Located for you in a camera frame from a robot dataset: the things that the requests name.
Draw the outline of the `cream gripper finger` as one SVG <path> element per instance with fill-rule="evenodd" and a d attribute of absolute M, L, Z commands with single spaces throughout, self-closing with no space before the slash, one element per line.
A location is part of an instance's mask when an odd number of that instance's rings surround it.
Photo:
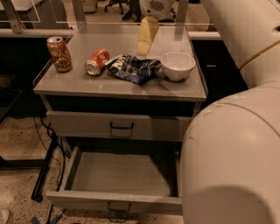
<path fill-rule="evenodd" d="M 154 38 L 158 33 L 158 20 L 153 16 L 147 16 L 142 19 L 138 34 L 137 51 L 140 54 L 147 54 Z"/>

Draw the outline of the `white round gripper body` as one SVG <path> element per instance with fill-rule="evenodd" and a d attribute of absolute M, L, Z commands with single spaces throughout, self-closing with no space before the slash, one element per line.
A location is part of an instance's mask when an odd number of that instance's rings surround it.
<path fill-rule="evenodd" d="M 152 16 L 158 20 L 176 17 L 174 3 L 175 0 L 139 0 L 142 17 Z"/>

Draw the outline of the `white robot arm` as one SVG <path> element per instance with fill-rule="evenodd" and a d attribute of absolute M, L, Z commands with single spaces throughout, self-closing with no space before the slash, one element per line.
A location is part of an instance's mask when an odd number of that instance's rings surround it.
<path fill-rule="evenodd" d="M 248 88 L 185 133 L 184 224 L 280 224 L 280 0 L 201 2 Z"/>

